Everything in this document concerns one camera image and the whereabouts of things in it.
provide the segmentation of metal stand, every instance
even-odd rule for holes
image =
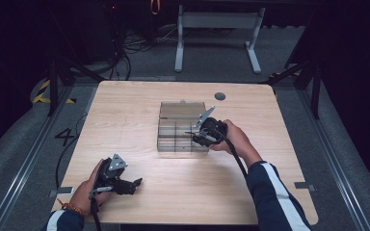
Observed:
[[[279,82],[280,80],[287,78],[288,76],[296,73],[299,70],[301,70],[301,72],[299,74],[299,78],[294,83],[294,87],[296,88],[296,90],[305,90],[311,79],[313,79],[311,111],[313,112],[314,117],[316,119],[319,119],[318,102],[321,86],[321,69],[320,66],[315,62],[303,62],[301,64],[296,64],[280,74],[274,74],[275,75],[274,78],[269,79],[268,81],[265,82],[260,82],[258,84],[267,84],[272,86],[275,83]]]
[[[252,29],[251,40],[246,41],[246,49],[251,59],[253,72],[256,74],[260,73],[260,65],[253,48],[257,41],[264,12],[265,9],[261,8],[258,13],[185,13],[183,6],[180,5],[178,12],[178,46],[176,48],[175,72],[182,71],[184,53],[183,28],[188,27]]]
[[[58,55],[53,55],[52,63],[50,64],[50,111],[48,116],[52,116],[59,105],[58,77],[65,86],[72,86],[74,84],[75,78],[70,71],[71,67],[76,68],[98,83],[105,80],[81,64]]]

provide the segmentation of circular hole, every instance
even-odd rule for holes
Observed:
[[[226,95],[224,95],[222,92],[217,92],[215,94],[215,98],[222,101],[226,99]]]

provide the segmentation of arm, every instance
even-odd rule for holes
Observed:
[[[70,207],[55,211],[50,215],[49,221],[41,228],[43,230],[66,230],[80,231],[84,228],[84,216],[90,213],[91,201],[90,192],[93,190],[95,176],[101,166],[101,160],[92,171],[89,180],[84,181],[76,190],[70,199]],[[99,205],[105,202],[111,195],[111,192],[103,192],[95,197]]]
[[[224,123],[227,124],[227,138],[249,167],[246,182],[254,201],[260,230],[310,230],[302,206],[284,187],[277,169],[262,160],[242,129],[229,120]],[[210,148],[231,153],[225,142],[213,144]]]

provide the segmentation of wooden table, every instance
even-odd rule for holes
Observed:
[[[216,92],[225,100],[215,99]],[[215,105],[211,116],[231,119],[264,160],[277,166],[281,180],[304,207],[310,224],[318,217],[272,89],[264,85],[102,82],[68,166],[63,186],[88,179],[100,159],[118,153],[128,163],[121,176],[143,177],[134,195],[114,195],[99,212],[101,222],[169,224],[257,224],[245,179],[225,152],[205,155],[158,153],[162,101]],[[70,195],[59,195],[68,201]],[[56,202],[53,209],[59,209]]]

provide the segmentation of black sleeve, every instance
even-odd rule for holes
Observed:
[[[58,210],[50,215],[47,223],[40,231],[81,231],[84,228],[84,218],[72,210]]]
[[[254,163],[246,181],[260,231],[311,230],[302,206],[284,187],[273,165],[264,161]]]

